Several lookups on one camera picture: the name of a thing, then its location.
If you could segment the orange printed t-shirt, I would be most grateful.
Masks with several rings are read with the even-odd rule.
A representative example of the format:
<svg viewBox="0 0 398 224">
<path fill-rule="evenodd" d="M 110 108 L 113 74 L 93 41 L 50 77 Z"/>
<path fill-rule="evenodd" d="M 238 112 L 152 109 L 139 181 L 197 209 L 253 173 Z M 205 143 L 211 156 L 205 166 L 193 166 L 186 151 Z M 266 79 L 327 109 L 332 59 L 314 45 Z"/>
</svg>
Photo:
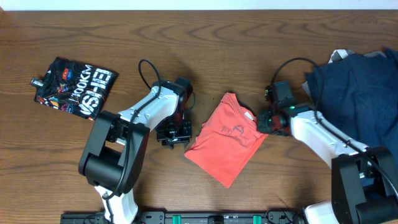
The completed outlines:
<svg viewBox="0 0 398 224">
<path fill-rule="evenodd" d="M 185 157 L 230 188 L 266 137 L 253 113 L 234 93 L 225 93 Z"/>
</svg>

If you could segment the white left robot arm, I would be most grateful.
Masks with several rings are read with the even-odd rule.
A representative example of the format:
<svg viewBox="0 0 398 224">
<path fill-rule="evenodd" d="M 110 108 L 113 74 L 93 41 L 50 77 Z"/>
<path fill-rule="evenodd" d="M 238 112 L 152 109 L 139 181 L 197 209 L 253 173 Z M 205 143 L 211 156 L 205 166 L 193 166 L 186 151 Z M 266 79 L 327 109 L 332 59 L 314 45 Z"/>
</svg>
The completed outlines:
<svg viewBox="0 0 398 224">
<path fill-rule="evenodd" d="M 100 194 L 107 223 L 132 223 L 136 218 L 133 187 L 151 131 L 171 149 L 190 142 L 192 124 L 184 118 L 184 110 L 192 93 L 192 84 L 184 78 L 155 82 L 150 93 L 129 109 L 97 116 L 78 171 Z"/>
</svg>

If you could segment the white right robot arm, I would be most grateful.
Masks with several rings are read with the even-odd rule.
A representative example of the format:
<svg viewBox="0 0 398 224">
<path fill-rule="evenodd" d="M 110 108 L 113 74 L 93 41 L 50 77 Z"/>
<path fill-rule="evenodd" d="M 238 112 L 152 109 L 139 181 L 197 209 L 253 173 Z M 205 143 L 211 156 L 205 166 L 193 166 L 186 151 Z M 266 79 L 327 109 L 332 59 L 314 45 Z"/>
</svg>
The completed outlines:
<svg viewBox="0 0 398 224">
<path fill-rule="evenodd" d="M 349 138 L 309 105 L 261 111 L 257 130 L 303 142 L 331 169 L 331 199 L 305 207 L 295 223 L 397 219 L 397 166 L 385 147 L 369 147 Z"/>
</svg>

